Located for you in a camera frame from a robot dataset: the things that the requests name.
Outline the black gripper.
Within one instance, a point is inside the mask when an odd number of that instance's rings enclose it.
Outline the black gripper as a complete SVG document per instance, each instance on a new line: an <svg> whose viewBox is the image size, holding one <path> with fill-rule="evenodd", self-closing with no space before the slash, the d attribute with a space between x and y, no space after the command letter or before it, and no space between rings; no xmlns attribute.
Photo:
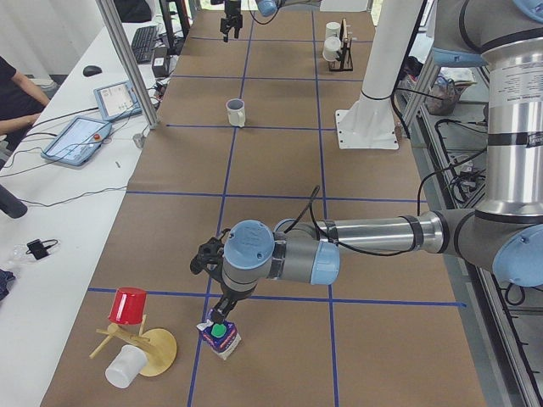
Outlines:
<svg viewBox="0 0 543 407"><path fill-rule="evenodd" d="M234 29L234 38L239 39L239 32L243 27L243 16L241 13L241 2L225 0L224 2L225 17L221 18L221 32L223 41L228 42L228 31Z"/></svg>
<svg viewBox="0 0 543 407"><path fill-rule="evenodd" d="M255 284L241 288L232 288L227 285L227 278L223 275L223 247L221 239L211 237L199 246L197 254L190 263L190 270L194 275L205 271L221 285L221 299L210 311L210 320L216 325L223 325L225 316L228 316L237 302L248 298L255 290Z"/></svg>

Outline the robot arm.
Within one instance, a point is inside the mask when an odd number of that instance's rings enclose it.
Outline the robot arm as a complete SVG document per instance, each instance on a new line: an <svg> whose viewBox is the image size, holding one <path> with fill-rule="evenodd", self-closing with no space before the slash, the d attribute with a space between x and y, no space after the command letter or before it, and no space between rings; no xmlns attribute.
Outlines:
<svg viewBox="0 0 543 407"><path fill-rule="evenodd" d="M241 221L201 245L190 264L221 285L212 321L223 322L264 278L333 283L342 249L383 257L421 249L521 287L542 283L542 4L441 1L434 53L444 66L490 70L482 202L391 219L294 219L274 228Z"/></svg>

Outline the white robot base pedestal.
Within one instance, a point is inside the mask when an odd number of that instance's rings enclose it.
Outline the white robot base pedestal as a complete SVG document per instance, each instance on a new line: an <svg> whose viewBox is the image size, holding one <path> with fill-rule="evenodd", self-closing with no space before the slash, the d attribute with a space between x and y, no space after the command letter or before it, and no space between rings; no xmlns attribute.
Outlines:
<svg viewBox="0 0 543 407"><path fill-rule="evenodd" d="M361 95L350 109L336 112L341 149L399 148L390 98L425 7L423 0L382 3Z"/></svg>

